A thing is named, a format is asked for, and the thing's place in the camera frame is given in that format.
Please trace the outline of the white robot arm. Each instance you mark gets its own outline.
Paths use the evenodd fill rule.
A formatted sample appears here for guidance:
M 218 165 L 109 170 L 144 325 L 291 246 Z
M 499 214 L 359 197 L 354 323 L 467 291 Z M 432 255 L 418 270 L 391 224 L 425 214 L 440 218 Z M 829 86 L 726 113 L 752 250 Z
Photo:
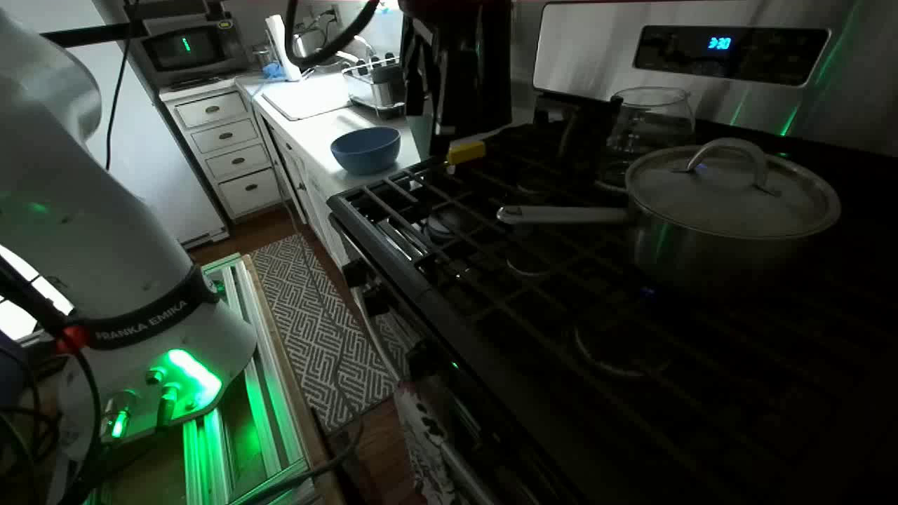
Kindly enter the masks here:
M 258 346 L 178 239 L 92 161 L 99 120 L 92 74 L 0 13 L 0 242 L 72 302 L 60 312 L 2 276 L 2 295 L 70 356 L 54 505 L 82 505 L 119 450 L 207 415 Z

